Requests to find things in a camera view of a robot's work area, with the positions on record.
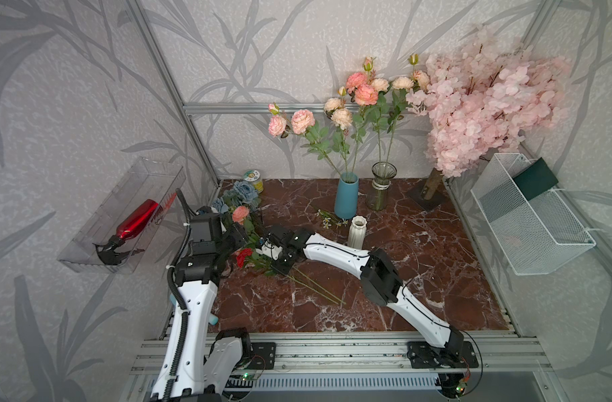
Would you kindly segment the deep pink rose stem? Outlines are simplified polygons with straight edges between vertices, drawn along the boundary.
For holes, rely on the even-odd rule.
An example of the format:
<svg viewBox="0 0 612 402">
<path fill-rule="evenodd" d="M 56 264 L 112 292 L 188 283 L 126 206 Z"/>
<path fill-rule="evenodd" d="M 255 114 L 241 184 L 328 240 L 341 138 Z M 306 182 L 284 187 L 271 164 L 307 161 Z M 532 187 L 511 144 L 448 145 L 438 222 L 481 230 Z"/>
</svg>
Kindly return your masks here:
<svg viewBox="0 0 612 402">
<path fill-rule="evenodd" d="M 351 139 L 354 142 L 351 148 L 352 173 L 356 168 L 360 145 L 363 144 L 366 139 L 366 113 L 371 107 L 374 107 L 378 101 L 378 90 L 372 85 L 373 80 L 376 78 L 376 70 L 374 67 L 375 60 L 376 58 L 374 56 L 366 56 L 362 62 L 361 71 L 350 75 L 346 82 L 346 90 L 350 96 L 350 100 L 358 107 L 355 112 L 351 112 Z"/>
</svg>

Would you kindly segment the cream pink rose stem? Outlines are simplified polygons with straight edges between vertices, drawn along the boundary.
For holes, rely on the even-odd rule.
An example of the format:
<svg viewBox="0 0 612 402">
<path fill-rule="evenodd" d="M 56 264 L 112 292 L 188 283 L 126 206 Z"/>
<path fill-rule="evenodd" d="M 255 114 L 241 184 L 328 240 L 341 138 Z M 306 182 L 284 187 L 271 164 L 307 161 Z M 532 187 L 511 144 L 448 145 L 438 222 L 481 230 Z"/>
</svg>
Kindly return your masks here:
<svg viewBox="0 0 612 402">
<path fill-rule="evenodd" d="M 371 86 L 376 91 L 377 100 L 375 110 L 372 112 L 372 128 L 376 134 L 377 146 L 378 146 L 378 161 L 383 161 L 383 150 L 382 150 L 382 134 L 386 132 L 388 128 L 388 116 L 390 112 L 389 104 L 386 100 L 389 90 L 391 89 L 391 82 L 384 78 L 375 78 L 371 82 Z"/>
</svg>

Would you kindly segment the coral pink rose stem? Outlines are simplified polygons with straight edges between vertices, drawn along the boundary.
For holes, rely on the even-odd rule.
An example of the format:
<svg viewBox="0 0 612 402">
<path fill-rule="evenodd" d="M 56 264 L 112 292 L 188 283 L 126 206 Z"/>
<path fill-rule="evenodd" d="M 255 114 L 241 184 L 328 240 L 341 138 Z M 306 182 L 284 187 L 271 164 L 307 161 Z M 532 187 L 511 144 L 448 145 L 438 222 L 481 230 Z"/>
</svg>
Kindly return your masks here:
<svg viewBox="0 0 612 402">
<path fill-rule="evenodd" d="M 262 238 L 265 236 L 265 227 L 261 213 L 242 205 L 232 211 L 232 222 L 240 224 L 247 234 L 250 248 L 261 248 Z"/>
</svg>

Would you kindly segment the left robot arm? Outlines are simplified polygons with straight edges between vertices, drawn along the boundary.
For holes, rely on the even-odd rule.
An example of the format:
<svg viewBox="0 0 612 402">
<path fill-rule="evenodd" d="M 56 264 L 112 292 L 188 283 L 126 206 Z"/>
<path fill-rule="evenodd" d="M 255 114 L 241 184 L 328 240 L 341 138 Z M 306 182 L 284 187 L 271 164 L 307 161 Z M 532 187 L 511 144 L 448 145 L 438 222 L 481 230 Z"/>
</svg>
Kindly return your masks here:
<svg viewBox="0 0 612 402">
<path fill-rule="evenodd" d="M 243 328 L 217 336 L 205 355 L 208 327 L 228 258 L 245 243 L 240 226 L 225 230 L 216 213 L 188 214 L 180 249 L 166 268 L 175 298 L 172 330 L 150 401 L 223 401 L 232 371 L 252 357 Z"/>
</svg>

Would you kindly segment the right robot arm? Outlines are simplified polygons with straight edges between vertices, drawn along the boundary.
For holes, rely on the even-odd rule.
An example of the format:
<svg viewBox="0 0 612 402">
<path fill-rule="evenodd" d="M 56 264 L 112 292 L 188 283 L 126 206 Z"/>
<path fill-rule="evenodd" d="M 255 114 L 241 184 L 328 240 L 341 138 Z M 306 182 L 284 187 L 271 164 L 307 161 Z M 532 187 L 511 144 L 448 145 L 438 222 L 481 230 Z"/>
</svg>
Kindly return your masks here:
<svg viewBox="0 0 612 402">
<path fill-rule="evenodd" d="M 361 282 L 367 299 L 390 308 L 421 333 L 426 343 L 441 358 L 458 362 L 464 336 L 418 301 L 396 266 L 383 249 L 360 250 L 331 241 L 311 229 L 295 231 L 280 225 L 256 242 L 257 253 L 271 260 L 271 269 L 286 276 L 304 258 L 334 266 Z"/>
</svg>

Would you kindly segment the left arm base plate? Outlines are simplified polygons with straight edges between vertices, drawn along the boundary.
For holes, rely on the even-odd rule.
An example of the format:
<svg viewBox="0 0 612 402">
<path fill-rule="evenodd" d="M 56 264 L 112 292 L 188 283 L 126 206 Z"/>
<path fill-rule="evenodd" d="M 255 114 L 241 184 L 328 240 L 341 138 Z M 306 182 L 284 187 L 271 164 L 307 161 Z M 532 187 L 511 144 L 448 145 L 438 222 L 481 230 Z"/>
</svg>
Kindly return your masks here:
<svg viewBox="0 0 612 402">
<path fill-rule="evenodd" d="M 277 343 L 252 343 L 245 346 L 242 359 L 236 368 L 241 370 L 273 370 L 277 354 Z"/>
</svg>

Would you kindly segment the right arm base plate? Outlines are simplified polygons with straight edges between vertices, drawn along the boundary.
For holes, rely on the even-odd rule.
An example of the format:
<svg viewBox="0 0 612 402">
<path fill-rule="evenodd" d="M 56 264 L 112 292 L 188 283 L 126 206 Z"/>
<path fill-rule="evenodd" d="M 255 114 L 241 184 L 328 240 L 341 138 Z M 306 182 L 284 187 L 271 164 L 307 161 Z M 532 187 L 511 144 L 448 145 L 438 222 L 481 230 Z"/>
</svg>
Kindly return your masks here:
<svg viewBox="0 0 612 402">
<path fill-rule="evenodd" d="M 479 354 L 470 342 L 463 342 L 457 354 L 449 353 L 446 349 L 431 347 L 426 342 L 408 342 L 406 357 L 413 369 L 477 369 L 480 367 Z"/>
</svg>

